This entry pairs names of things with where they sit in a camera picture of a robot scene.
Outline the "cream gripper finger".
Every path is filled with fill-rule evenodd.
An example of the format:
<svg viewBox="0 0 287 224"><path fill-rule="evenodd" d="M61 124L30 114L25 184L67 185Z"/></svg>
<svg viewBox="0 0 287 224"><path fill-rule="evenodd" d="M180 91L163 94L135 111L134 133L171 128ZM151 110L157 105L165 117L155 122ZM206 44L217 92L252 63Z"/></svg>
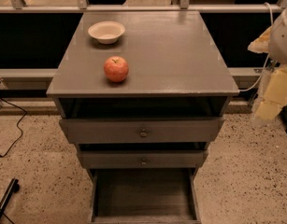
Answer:
<svg viewBox="0 0 287 224"><path fill-rule="evenodd" d="M253 105L257 119L272 120L287 106L287 66L264 72L258 97Z"/></svg>
<svg viewBox="0 0 287 224"><path fill-rule="evenodd" d="M268 27L260 36L248 45L248 51L254 53L268 53L271 27Z"/></svg>

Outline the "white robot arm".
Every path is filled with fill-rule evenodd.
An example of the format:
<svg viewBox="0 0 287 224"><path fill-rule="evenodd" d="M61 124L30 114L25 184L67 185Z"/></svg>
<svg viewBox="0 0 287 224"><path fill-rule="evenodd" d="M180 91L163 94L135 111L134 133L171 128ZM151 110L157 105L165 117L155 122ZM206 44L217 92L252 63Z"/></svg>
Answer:
<svg viewBox="0 0 287 224"><path fill-rule="evenodd" d="M280 67L262 82L264 94L253 114L261 120L272 120L287 106L287 7L258 38L248 45L254 53L267 53Z"/></svg>

